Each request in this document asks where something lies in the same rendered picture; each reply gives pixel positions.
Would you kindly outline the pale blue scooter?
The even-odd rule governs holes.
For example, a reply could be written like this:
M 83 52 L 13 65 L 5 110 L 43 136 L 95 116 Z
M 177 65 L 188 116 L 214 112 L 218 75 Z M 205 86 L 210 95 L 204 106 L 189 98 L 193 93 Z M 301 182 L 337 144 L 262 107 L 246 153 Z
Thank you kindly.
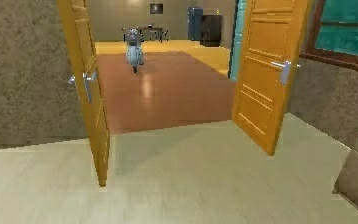
M 133 72 L 138 71 L 138 66 L 144 64 L 143 51 L 141 47 L 141 36 L 136 28 L 130 29 L 125 37 L 127 50 L 127 62 L 132 66 Z

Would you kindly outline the dark table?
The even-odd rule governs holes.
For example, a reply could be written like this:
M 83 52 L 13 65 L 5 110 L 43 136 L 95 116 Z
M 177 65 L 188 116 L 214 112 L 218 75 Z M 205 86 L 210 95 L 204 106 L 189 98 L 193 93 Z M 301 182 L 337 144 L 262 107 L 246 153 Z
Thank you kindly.
M 157 40 L 163 42 L 163 39 L 168 39 L 168 29 L 162 27 L 155 27 L 153 24 L 148 24 L 144 27 L 122 27 L 123 41 L 126 42 L 129 39 L 136 39 L 140 42 Z

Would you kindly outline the dark brown cabinet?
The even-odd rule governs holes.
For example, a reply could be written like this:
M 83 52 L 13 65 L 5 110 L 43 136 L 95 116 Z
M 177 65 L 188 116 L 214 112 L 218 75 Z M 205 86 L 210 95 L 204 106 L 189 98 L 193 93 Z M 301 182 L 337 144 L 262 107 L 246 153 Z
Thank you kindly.
M 219 47 L 221 42 L 222 16 L 203 15 L 200 44 L 205 47 Z

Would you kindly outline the blue fridge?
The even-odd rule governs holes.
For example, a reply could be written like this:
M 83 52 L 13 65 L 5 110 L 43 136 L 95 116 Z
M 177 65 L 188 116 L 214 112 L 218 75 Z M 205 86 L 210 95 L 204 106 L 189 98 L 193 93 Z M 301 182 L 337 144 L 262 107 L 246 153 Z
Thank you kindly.
M 187 10 L 188 39 L 191 41 L 200 40 L 202 16 L 201 7 L 189 7 Z

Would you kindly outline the teal room door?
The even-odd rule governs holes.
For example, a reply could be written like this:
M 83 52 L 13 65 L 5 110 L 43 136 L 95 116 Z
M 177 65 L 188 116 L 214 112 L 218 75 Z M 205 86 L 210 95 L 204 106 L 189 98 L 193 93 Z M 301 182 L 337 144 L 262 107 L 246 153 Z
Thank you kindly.
M 233 81 L 237 80 L 238 69 L 240 65 L 240 52 L 242 45 L 242 36 L 244 28 L 244 19 L 247 0 L 236 1 L 236 13 L 234 22 L 233 42 L 230 56 L 229 78 Z

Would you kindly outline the orange room door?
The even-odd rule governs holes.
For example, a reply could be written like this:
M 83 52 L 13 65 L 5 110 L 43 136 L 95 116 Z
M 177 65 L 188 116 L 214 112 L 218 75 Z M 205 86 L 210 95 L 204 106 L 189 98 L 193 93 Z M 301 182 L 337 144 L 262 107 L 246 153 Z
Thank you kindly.
M 100 187 L 107 185 L 110 130 L 100 83 L 95 43 L 91 34 L 87 0 L 56 0 L 72 76 L 83 111 Z
M 232 119 L 275 154 L 313 0 L 247 0 Z M 291 61 L 286 85 L 272 62 Z

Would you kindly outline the brown framed window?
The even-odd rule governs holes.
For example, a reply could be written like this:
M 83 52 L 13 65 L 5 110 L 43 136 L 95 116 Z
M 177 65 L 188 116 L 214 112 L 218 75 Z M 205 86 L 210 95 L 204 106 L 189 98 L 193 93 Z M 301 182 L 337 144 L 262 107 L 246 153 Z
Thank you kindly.
M 301 56 L 358 71 L 358 0 L 313 0 Z

